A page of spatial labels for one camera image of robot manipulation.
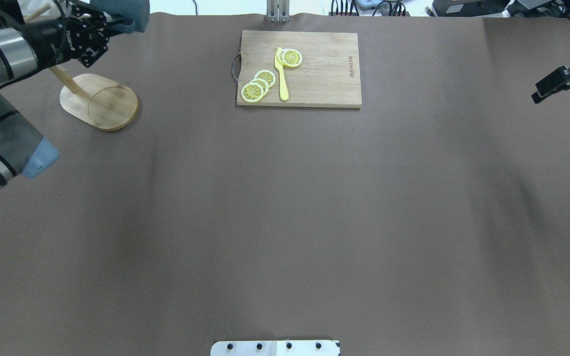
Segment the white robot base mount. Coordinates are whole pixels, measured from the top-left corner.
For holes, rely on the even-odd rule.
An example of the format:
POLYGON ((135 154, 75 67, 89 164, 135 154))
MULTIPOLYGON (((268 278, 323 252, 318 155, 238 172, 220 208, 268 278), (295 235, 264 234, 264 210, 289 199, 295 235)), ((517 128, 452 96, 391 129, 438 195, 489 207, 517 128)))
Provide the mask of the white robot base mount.
POLYGON ((211 356, 340 356, 335 340, 237 340, 213 343, 211 356))

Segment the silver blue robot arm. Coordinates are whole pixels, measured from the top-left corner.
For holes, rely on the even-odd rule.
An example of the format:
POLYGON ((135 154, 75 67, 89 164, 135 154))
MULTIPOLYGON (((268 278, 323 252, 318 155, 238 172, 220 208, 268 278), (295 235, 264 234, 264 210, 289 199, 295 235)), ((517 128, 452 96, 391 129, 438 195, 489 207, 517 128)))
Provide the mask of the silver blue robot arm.
POLYGON ((17 0, 0 0, 0 190, 16 176, 34 178, 59 158, 54 145, 1 90, 72 59, 91 67, 109 39, 143 33, 148 0, 55 0, 56 18, 27 22, 17 0))

